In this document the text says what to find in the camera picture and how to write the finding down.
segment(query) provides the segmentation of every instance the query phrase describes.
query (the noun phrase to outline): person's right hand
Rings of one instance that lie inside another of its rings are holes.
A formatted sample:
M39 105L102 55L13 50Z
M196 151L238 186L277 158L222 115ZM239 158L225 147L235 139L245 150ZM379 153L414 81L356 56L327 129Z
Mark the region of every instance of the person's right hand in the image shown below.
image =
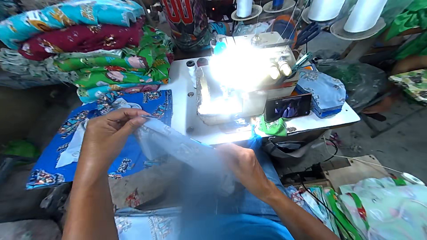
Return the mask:
M279 189L267 179L255 152L232 143L225 143L216 148L226 164L249 192L266 202Z

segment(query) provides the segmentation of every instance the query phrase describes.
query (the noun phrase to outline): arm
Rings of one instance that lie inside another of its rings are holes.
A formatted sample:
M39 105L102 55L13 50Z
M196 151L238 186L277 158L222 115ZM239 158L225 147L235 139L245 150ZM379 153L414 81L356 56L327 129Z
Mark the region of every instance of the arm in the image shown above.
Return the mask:
M240 182L257 198L270 205L295 239L339 239L322 222L285 196L267 179L252 149L234 144L217 148Z
M145 122L143 114L121 108L88 122L62 239L118 239L107 171L127 137Z

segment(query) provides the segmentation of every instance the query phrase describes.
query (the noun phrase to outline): wooden board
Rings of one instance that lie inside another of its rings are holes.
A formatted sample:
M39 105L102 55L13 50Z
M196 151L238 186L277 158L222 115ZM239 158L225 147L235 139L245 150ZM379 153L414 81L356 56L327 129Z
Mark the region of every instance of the wooden board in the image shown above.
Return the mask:
M366 155L355 158L381 165L381 163L373 155ZM389 176L386 169L383 167L356 161L349 158L348 161L351 165L349 167L343 167L323 172L325 174L326 179L330 181L332 187L337 191L339 191L339 187L341 185L355 184L358 181L367 178L383 178Z

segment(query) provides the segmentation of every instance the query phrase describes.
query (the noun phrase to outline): white thread spool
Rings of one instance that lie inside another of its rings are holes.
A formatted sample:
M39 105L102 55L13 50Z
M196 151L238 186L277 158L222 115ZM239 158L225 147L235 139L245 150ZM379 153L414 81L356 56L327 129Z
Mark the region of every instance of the white thread spool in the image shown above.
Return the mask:
M193 88L196 89L196 63L192 60L187 61L188 73L190 74L191 82L193 83Z
M371 29L380 18L387 0L358 0L344 25L346 32L363 32Z
M308 18L314 21L328 21L338 16L345 0L313 0Z
M236 15L245 18L252 13L252 0L237 0Z

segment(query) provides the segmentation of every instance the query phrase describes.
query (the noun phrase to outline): person's left hand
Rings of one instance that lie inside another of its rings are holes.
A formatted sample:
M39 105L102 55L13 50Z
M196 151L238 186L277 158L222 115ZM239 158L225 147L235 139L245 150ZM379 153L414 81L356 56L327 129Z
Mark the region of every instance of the person's left hand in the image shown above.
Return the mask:
M120 108L89 120L80 150L80 169L105 174L128 136L146 121L141 115L148 113L141 109Z

